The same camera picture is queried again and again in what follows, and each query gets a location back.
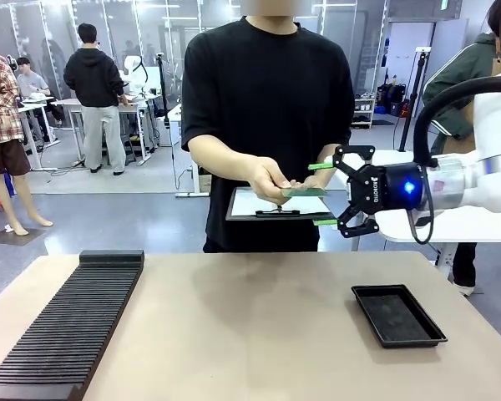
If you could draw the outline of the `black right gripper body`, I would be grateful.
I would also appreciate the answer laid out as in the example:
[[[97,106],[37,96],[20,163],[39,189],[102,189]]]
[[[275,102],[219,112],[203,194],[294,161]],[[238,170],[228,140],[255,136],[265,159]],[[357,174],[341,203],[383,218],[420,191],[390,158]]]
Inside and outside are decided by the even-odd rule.
[[[411,211],[422,204],[423,169],[416,163],[363,165],[344,168],[348,210],[354,212]]]

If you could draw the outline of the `person's left hand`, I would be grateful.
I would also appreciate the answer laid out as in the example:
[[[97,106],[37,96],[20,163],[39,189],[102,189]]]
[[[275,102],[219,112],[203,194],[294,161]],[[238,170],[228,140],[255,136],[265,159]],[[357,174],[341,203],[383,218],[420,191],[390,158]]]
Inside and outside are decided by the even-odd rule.
[[[293,188],[297,189],[319,188],[325,190],[334,175],[334,169],[315,170],[303,182],[292,180],[291,184]]]

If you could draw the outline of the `person's right hand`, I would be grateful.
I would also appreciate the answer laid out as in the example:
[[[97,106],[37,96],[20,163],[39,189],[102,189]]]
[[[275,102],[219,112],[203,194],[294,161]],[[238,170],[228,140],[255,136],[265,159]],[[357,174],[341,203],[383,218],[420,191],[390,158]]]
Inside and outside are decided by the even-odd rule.
[[[288,180],[284,176],[273,159],[266,157],[256,158],[248,182],[260,199],[276,205],[287,202],[287,198],[282,195],[283,190],[289,190],[298,185],[296,180]]]

